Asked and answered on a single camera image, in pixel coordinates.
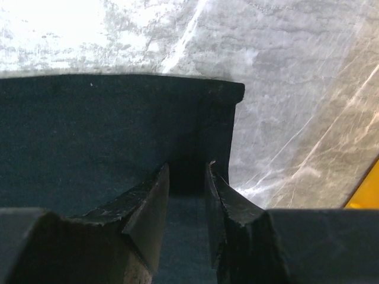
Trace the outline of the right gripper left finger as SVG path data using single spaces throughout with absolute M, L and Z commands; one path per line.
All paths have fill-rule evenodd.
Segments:
M 2 283 L 150 283 L 157 272 L 169 167 L 87 214 L 1 209 Z

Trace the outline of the black t shirt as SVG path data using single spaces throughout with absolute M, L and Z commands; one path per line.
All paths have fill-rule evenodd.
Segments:
M 169 167 L 155 283 L 215 283 L 205 167 L 224 178 L 245 86 L 159 75 L 1 80 L 1 209 L 76 217 Z

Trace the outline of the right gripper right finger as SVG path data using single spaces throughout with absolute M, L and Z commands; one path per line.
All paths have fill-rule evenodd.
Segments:
M 377 283 L 378 211 L 262 209 L 205 167 L 218 283 Z

